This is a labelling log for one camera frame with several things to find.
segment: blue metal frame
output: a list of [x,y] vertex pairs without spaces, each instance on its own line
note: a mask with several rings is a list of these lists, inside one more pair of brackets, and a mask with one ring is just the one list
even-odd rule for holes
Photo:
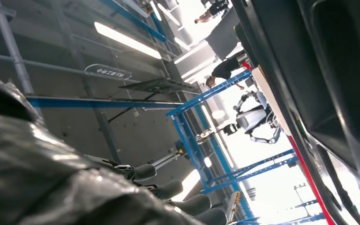
[[171,115],[183,113],[186,110],[191,109],[192,107],[206,101],[208,98],[211,98],[211,97],[215,96],[216,94],[226,90],[227,88],[235,85],[236,83],[239,83],[239,82],[241,82],[243,80],[248,79],[251,75],[252,75],[252,72],[250,72],[248,70],[245,70],[244,72],[242,72],[242,73],[240,73],[240,74],[226,80],[225,82],[213,87],[209,91],[206,91],[206,92],[202,93],[201,95],[189,100],[188,102],[186,102],[181,107],[178,107],[178,108],[168,112],[166,115],[171,116]]
[[206,194],[206,193],[209,193],[209,192],[212,192],[212,191],[217,191],[217,190],[220,190],[224,187],[227,187],[229,185],[233,185],[233,184],[236,184],[242,180],[246,180],[248,178],[251,178],[251,177],[254,177],[254,176],[257,176],[259,174],[262,174],[262,173],[265,173],[265,172],[268,172],[270,170],[273,170],[273,169],[276,169],[276,168],[279,168],[283,165],[287,165],[289,163],[293,163],[293,162],[296,162],[298,161],[299,159],[297,157],[292,157],[290,159],[287,159],[287,160],[284,160],[284,161],[281,161],[279,163],[274,163],[273,165],[270,165],[270,166],[267,166],[261,170],[258,170],[256,172],[252,172],[250,174],[247,174],[247,175],[244,175],[244,176],[239,176],[239,177],[236,177],[234,179],[229,179],[228,181],[226,182],[223,182],[221,184],[218,184],[218,185],[215,185],[215,186],[212,186],[212,187],[209,187],[205,190],[202,190],[202,193]]
[[[248,70],[245,70],[244,72],[236,75],[233,78],[230,78],[229,80],[217,85],[216,87],[210,89],[209,91],[191,99],[190,101],[184,103],[183,105],[177,107],[176,109],[170,111],[167,113],[167,116],[170,116],[173,120],[173,123],[180,135],[180,139],[184,144],[184,148],[187,151],[189,158],[196,168],[196,170],[199,172],[201,176],[201,182],[204,190],[203,193],[208,193],[211,191],[219,190],[227,186],[231,186],[234,191],[240,191],[239,182],[245,179],[248,179],[250,177],[259,175],[261,173],[273,170],[275,168],[279,168],[283,165],[288,165],[290,163],[296,162],[298,158],[296,156],[292,156],[289,159],[282,160],[281,162],[275,162],[275,159],[281,158],[283,156],[293,154],[293,149],[287,150],[285,152],[282,152],[280,154],[277,154],[275,156],[269,157],[267,159],[261,160],[259,162],[256,162],[252,165],[246,166],[244,168],[238,169],[236,171],[233,171],[229,165],[229,162],[227,161],[223,149],[220,148],[218,144],[218,140],[215,136],[211,136],[209,139],[210,144],[212,145],[214,152],[216,153],[216,156],[218,160],[220,161],[220,164],[225,172],[225,175],[220,177],[213,177],[212,172],[207,168],[204,164],[204,155],[195,140],[195,134],[193,134],[192,129],[186,120],[185,112],[191,108],[194,108],[196,111],[197,116],[201,120],[201,124],[203,126],[203,129],[207,129],[210,127],[208,120],[206,119],[205,115],[202,112],[200,104],[206,101],[208,98],[211,98],[215,96],[216,94],[220,93],[221,91],[226,90],[227,88],[233,86],[234,84],[241,82],[245,79],[248,79],[251,76],[251,72]],[[261,170],[252,172],[250,174],[245,175],[246,172],[250,171],[251,169],[263,165],[267,162],[274,161],[274,164],[267,166]],[[301,205],[298,205],[296,207],[305,207],[309,204],[313,204],[314,201],[306,202]],[[241,204],[241,209],[245,212],[246,218],[248,219],[246,224],[256,224],[256,222],[251,221],[251,219],[254,218],[253,213],[250,210],[250,207],[246,201],[246,198],[243,201],[240,201],[239,204]],[[300,222],[304,222],[304,220],[312,221],[315,217],[309,217],[309,218],[301,218],[299,219]]]
[[165,35],[164,29],[161,26],[161,23],[159,22],[157,15],[155,13],[151,13],[151,19],[154,22],[155,27],[157,28],[158,32],[162,35]]
[[38,108],[157,108],[173,109],[182,105],[177,102],[158,102],[147,100],[102,100],[88,98],[59,98],[27,96],[32,106]]
[[113,10],[118,12],[121,16],[128,19],[134,25],[149,32],[156,39],[158,39],[162,42],[167,41],[166,37],[163,34],[154,30],[152,27],[150,27],[148,24],[144,23],[143,21],[139,20],[135,15],[133,15],[131,12],[127,11],[123,6],[121,6],[117,2],[115,2],[113,0],[100,0],[100,2],[104,3],[105,5],[109,6],[110,8],[112,8]]
[[[201,106],[199,105],[203,101],[205,101],[208,98],[213,97],[214,95],[218,94],[219,92],[233,86],[234,84],[246,80],[251,76],[250,71],[244,71],[238,75],[236,75],[233,78],[230,78],[229,80],[223,82],[222,84],[219,84],[218,86],[212,88],[211,90],[195,97],[194,99],[186,102],[184,105],[177,107],[176,109],[170,111],[167,113],[167,116],[170,116],[173,120],[173,123],[180,135],[181,141],[184,143],[184,148],[186,149],[190,160],[193,164],[193,166],[197,169],[201,176],[201,183],[202,186],[206,189],[209,188],[212,184],[214,184],[216,181],[214,180],[213,174],[210,171],[209,168],[205,166],[204,163],[204,156],[201,152],[201,149],[198,145],[198,143],[195,140],[195,135],[192,132],[192,129],[190,125],[188,124],[185,112],[188,109],[191,109],[192,107],[195,108],[196,113],[198,114],[198,117],[201,120],[202,126],[204,129],[209,127],[208,121],[205,118]],[[231,167],[226,160],[223,151],[221,150],[217,140],[215,138],[210,139],[210,143],[213,146],[213,149],[220,160],[221,166],[223,167],[224,171],[226,173],[231,173]],[[234,191],[240,191],[240,187],[238,183],[231,185]],[[247,218],[253,218],[253,214],[250,211],[250,207],[247,202],[241,203],[243,210],[245,212],[245,215]]]
[[221,180],[221,179],[224,179],[224,178],[228,178],[229,176],[239,177],[239,176],[243,175],[244,173],[248,172],[249,170],[255,168],[255,167],[258,166],[258,165],[262,165],[262,164],[264,164],[264,163],[267,163],[267,162],[269,162],[269,161],[275,160],[275,159],[277,159],[277,158],[280,158],[280,157],[282,157],[282,156],[286,156],[286,155],[289,155],[289,154],[292,154],[292,153],[294,153],[293,149],[290,149],[290,150],[288,150],[288,151],[284,151],[284,152],[279,153],[279,154],[277,154],[277,155],[274,155],[274,156],[272,156],[272,157],[269,157],[269,158],[263,159],[263,160],[261,160],[261,161],[259,161],[259,162],[256,162],[256,163],[253,163],[253,164],[251,164],[251,165],[245,166],[245,167],[243,167],[243,168],[241,168],[241,169],[235,170],[235,171],[233,171],[233,172],[228,172],[226,175],[223,175],[223,176],[220,176],[220,177],[216,177],[215,180],[216,180],[216,181],[217,181],[217,180]]

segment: red stripe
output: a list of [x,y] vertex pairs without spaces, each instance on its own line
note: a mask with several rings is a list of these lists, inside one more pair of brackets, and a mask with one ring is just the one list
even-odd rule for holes
[[326,209],[325,204],[323,203],[323,200],[322,200],[321,196],[319,195],[318,188],[316,187],[316,185],[315,185],[315,183],[314,183],[314,180],[313,180],[310,172],[309,172],[308,169],[307,169],[306,162],[304,161],[303,157],[301,157],[300,151],[299,151],[299,149],[297,148],[296,143],[294,142],[293,137],[288,136],[288,138],[289,138],[289,141],[290,141],[290,143],[291,143],[294,151],[296,152],[297,157],[299,158],[301,167],[302,167],[302,169],[304,170],[304,173],[305,173],[305,175],[306,175],[307,181],[309,182],[310,187],[311,187],[311,189],[313,190],[313,193],[314,193],[314,195],[315,195],[315,197],[316,197],[319,205],[321,206],[322,212],[323,212],[323,214],[324,214],[324,216],[325,216],[325,218],[326,218],[326,221],[328,222],[328,225],[335,225],[335,223],[334,223],[333,220],[332,220],[332,217],[330,216],[330,213],[328,212],[328,210]]

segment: vertical pipe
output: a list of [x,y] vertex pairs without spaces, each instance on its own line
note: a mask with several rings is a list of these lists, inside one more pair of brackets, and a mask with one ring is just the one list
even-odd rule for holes
[[31,94],[34,92],[30,76],[25,68],[23,58],[20,55],[20,51],[13,36],[12,30],[10,29],[8,19],[6,15],[0,12],[0,31],[2,32],[3,39],[5,40],[7,49],[9,50],[10,56],[14,59],[14,66],[17,72],[17,76],[21,82],[24,93]]

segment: fluorescent light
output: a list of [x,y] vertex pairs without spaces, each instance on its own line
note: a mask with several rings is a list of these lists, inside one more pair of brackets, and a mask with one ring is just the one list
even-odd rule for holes
[[207,168],[212,166],[212,161],[210,160],[209,157],[206,157],[203,161],[205,162]]
[[180,58],[176,59],[174,61],[174,64],[178,64],[179,62],[183,61],[184,59],[186,59],[188,56],[194,54],[195,52],[201,50],[203,47],[207,46],[208,42],[204,41],[203,43],[201,43],[200,45],[198,45],[197,47],[191,49],[189,52],[187,52],[186,54],[184,54],[183,56],[181,56]]
[[180,3],[177,4],[175,7],[173,7],[171,10],[169,10],[169,12],[172,12],[173,10],[177,9],[177,7],[179,7],[179,6],[180,6]]
[[177,37],[174,38],[174,41],[179,44],[181,47],[183,47],[185,50],[190,51],[190,47],[186,45],[182,40],[178,39]]
[[174,18],[174,16],[172,16],[172,14],[169,13],[169,11],[167,11],[166,8],[164,8],[161,4],[158,3],[158,8],[160,8],[162,10],[162,12],[165,13],[165,15],[167,15],[167,17],[173,21],[173,23],[175,23],[177,26],[180,26],[179,21],[176,20],[176,18]]
[[183,201],[200,179],[201,176],[199,175],[198,171],[196,169],[193,170],[182,182],[183,191],[180,194],[173,197],[172,201],[174,202]]
[[104,36],[111,38],[115,41],[118,41],[126,46],[129,46],[138,51],[141,51],[142,53],[152,56],[156,59],[159,59],[159,60],[162,59],[162,57],[158,51],[156,51],[138,41],[135,41],[126,35],[123,35],[107,26],[104,26],[99,22],[94,22],[94,26],[96,27],[97,32],[101,35],[104,35]]
[[159,21],[162,21],[161,14],[159,14],[158,9],[157,9],[157,7],[155,6],[154,1],[150,1],[150,4],[151,4],[151,7],[152,7],[152,10],[154,10],[155,15],[157,16],[157,19],[158,19]]
[[209,59],[206,60],[205,62],[199,64],[199,65],[196,66],[195,68],[193,68],[193,69],[191,69],[190,71],[188,71],[188,72],[186,72],[185,74],[183,74],[183,75],[181,76],[181,78],[187,77],[187,76],[195,73],[196,71],[202,69],[203,67],[211,64],[211,63],[215,60],[215,58],[216,58],[216,57],[211,57],[211,58],[209,58]]
[[196,73],[196,74],[192,75],[191,77],[187,78],[184,82],[194,83],[198,79],[206,77],[206,75],[211,74],[212,71],[215,69],[215,67],[220,63],[221,63],[221,60],[218,60],[217,62],[207,66],[206,68],[202,69],[198,73]]

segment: wall sign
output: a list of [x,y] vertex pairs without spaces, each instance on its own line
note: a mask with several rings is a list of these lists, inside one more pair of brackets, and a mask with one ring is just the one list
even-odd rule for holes
[[127,80],[130,77],[132,77],[131,72],[128,72],[128,71],[122,70],[122,69],[117,69],[114,67],[109,67],[109,66],[102,65],[102,64],[92,64],[92,65],[86,67],[85,72],[114,76],[114,77],[121,78],[124,80]]

